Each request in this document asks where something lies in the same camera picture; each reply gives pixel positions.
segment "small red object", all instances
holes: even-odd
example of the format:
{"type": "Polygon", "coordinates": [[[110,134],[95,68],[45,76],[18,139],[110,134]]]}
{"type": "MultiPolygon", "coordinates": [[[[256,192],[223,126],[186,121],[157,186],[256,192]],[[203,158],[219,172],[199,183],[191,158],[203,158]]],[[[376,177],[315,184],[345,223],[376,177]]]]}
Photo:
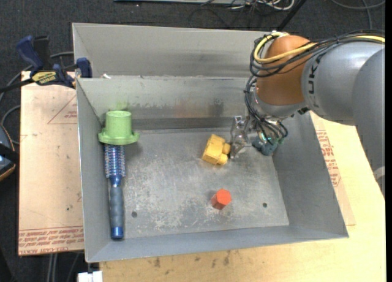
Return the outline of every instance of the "small red object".
{"type": "Polygon", "coordinates": [[[221,188],[211,198],[211,203],[215,209],[223,209],[232,201],[230,191],[221,188]]]}

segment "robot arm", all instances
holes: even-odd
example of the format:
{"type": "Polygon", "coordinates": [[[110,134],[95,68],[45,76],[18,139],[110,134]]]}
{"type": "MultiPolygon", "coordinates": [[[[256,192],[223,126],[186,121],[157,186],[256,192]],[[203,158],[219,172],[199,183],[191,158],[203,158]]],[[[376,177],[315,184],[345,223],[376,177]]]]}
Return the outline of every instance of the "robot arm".
{"type": "MultiPolygon", "coordinates": [[[[253,146],[265,155],[273,153],[288,134],[283,121],[296,112],[312,110],[356,126],[385,196],[383,34],[360,31],[311,42],[272,32],[256,40],[250,69],[245,102],[248,129],[258,133],[253,146]]],[[[241,147],[234,143],[231,157],[241,147]]]]}

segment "blue handle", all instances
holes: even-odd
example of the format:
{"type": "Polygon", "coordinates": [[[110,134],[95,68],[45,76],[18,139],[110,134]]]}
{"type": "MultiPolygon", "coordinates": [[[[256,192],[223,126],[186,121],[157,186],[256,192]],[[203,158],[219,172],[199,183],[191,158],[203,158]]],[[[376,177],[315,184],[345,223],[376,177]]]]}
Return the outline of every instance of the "blue handle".
{"type": "Polygon", "coordinates": [[[17,43],[17,52],[22,59],[33,66],[35,71],[38,71],[43,67],[43,62],[34,50],[32,40],[32,36],[27,36],[20,40],[17,43]]]}
{"type": "Polygon", "coordinates": [[[91,78],[92,70],[90,66],[90,62],[86,58],[78,58],[76,60],[76,65],[79,67],[81,76],[83,78],[91,78]]]}

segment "bin floor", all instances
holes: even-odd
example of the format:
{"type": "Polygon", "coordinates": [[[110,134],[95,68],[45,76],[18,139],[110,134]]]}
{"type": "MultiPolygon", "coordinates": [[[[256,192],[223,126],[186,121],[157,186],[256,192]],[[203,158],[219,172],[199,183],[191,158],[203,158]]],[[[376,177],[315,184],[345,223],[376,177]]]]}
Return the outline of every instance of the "bin floor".
{"type": "Polygon", "coordinates": [[[249,145],[214,166],[201,160],[211,134],[230,140],[230,129],[162,130],[126,146],[126,238],[288,225],[272,157],[249,145]],[[221,188],[232,201],[217,210],[221,188]]]}

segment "green plastic part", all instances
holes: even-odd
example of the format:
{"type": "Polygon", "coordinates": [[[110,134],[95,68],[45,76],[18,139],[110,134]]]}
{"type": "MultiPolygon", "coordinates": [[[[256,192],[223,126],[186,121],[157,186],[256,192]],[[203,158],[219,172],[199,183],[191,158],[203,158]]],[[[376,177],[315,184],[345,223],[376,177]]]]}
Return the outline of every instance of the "green plastic part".
{"type": "Polygon", "coordinates": [[[139,133],[132,132],[132,114],[128,111],[106,113],[105,127],[98,134],[98,140],[108,145],[129,145],[137,142],[139,133]]]}

